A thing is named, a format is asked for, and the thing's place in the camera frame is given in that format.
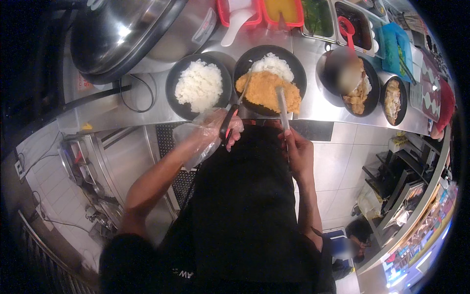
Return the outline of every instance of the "electrical outlet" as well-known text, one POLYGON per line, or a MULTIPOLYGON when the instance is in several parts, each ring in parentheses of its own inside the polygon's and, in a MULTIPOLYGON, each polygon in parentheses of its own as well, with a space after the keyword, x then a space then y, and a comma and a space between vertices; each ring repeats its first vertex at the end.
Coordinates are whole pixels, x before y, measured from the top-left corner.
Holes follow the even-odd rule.
POLYGON ((23 179, 25 174, 24 174, 23 167, 21 166, 21 162, 19 160, 15 163, 15 169, 20 180, 23 179))

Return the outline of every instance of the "sticker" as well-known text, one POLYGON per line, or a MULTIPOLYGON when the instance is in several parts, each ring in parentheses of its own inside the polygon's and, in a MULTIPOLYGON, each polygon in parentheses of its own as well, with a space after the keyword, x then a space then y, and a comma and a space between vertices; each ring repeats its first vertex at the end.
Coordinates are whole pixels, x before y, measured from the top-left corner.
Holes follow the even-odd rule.
POLYGON ((91 88, 93 88, 93 84, 91 84, 86 79, 84 79, 81 74, 78 74, 78 84, 77 84, 78 91, 83 92, 91 88))
POLYGON ((207 38, 211 34, 212 30, 215 27, 216 22, 217 22, 217 14, 215 13, 214 9, 209 8, 202 25, 199 27, 199 29, 194 34, 191 40, 194 43, 202 45, 204 42, 206 42, 207 38))

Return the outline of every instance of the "dark sauce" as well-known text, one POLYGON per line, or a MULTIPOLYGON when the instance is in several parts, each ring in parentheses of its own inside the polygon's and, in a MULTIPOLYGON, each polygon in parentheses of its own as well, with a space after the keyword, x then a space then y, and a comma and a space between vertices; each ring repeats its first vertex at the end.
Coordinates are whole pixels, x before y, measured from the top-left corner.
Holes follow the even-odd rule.
MULTIPOLYGON (((335 3, 335 9, 338 17, 346 17, 354 26, 354 29, 356 30, 355 34, 352 36, 352 42, 354 45, 366 50, 372 49, 372 38, 370 36, 368 25, 369 20, 364 16, 364 14, 341 2, 335 3)), ((347 31, 343 23, 339 23, 339 25, 347 31)))

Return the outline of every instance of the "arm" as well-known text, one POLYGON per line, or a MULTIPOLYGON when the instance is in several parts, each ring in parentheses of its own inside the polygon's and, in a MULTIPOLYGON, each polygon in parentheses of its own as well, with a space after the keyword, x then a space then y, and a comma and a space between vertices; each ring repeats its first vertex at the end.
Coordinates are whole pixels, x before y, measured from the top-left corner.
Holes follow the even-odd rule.
MULTIPOLYGON (((181 167, 214 142, 226 113, 225 109, 221 109, 203 115, 200 127, 196 127, 188 138, 135 181, 127 193, 120 233, 147 237, 145 219, 150 211, 166 193, 181 167)), ((228 150, 240 138, 240 131, 243 130, 241 119, 233 117, 229 127, 234 134, 227 144, 228 150)))
POLYGON ((290 169, 297 181, 300 194, 298 208, 298 230, 306 235, 321 252, 323 239, 312 228, 322 232, 320 212, 313 178, 313 143, 299 135, 294 129, 286 130, 279 138, 284 139, 282 148, 289 147, 290 169))

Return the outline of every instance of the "hand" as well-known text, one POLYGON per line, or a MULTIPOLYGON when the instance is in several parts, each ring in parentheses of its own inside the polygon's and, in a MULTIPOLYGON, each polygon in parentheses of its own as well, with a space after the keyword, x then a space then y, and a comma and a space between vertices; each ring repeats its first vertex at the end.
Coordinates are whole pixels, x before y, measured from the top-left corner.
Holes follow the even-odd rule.
MULTIPOLYGON (((224 108, 209 109, 194 119, 193 124, 199 127, 194 129, 188 140, 196 146, 197 150, 204 150, 209 144, 217 140, 220 126, 222 126, 227 112, 224 108)), ((234 115, 228 128, 233 130, 226 146, 227 151, 230 152, 235 142, 240 139, 240 133, 243 131, 243 123, 240 117, 234 115)))
POLYGON ((286 160, 286 144, 289 147, 290 170, 294 179, 299 184, 313 181, 313 143, 299 135, 293 128, 279 134, 278 138, 282 140, 282 153, 286 160))

